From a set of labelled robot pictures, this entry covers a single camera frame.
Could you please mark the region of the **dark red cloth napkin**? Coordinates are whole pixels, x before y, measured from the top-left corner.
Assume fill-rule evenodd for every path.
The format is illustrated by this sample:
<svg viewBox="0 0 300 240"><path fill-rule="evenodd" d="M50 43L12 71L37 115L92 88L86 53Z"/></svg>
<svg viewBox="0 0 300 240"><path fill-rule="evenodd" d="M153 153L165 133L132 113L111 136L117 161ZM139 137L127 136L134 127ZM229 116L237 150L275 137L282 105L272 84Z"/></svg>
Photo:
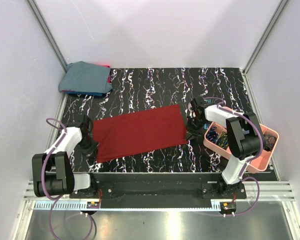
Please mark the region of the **dark red cloth napkin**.
<svg viewBox="0 0 300 240"><path fill-rule="evenodd" d="M97 163L187 144L179 105L170 105L96 120Z"/></svg>

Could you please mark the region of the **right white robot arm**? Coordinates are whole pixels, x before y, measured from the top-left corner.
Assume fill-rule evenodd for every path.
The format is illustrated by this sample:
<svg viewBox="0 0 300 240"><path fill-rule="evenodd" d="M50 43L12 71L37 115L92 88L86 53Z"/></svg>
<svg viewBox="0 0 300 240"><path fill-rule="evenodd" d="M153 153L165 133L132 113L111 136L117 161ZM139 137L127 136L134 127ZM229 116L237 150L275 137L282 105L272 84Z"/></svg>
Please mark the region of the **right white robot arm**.
<svg viewBox="0 0 300 240"><path fill-rule="evenodd" d="M266 145L257 116L253 112L239 113L224 107L226 101L207 102L206 97L196 97L188 104L186 135L187 141L203 136L204 125L217 123L226 129L230 158L213 191L222 198L229 198L240 188L243 173L251 161L258 158Z"/></svg>

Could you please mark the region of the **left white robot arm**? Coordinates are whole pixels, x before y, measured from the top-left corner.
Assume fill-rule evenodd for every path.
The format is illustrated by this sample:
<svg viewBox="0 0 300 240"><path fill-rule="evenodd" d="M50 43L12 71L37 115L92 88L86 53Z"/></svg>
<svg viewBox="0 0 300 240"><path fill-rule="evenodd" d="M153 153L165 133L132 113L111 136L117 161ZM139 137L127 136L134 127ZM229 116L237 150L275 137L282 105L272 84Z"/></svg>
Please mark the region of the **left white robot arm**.
<svg viewBox="0 0 300 240"><path fill-rule="evenodd" d="M71 194L76 188L70 156L76 147L83 155L96 158L98 143L91 137L93 121L85 114L74 122L62 123L49 117L47 124L60 132L56 141L43 153L32 157L33 191L36 197L55 200L59 195Z"/></svg>

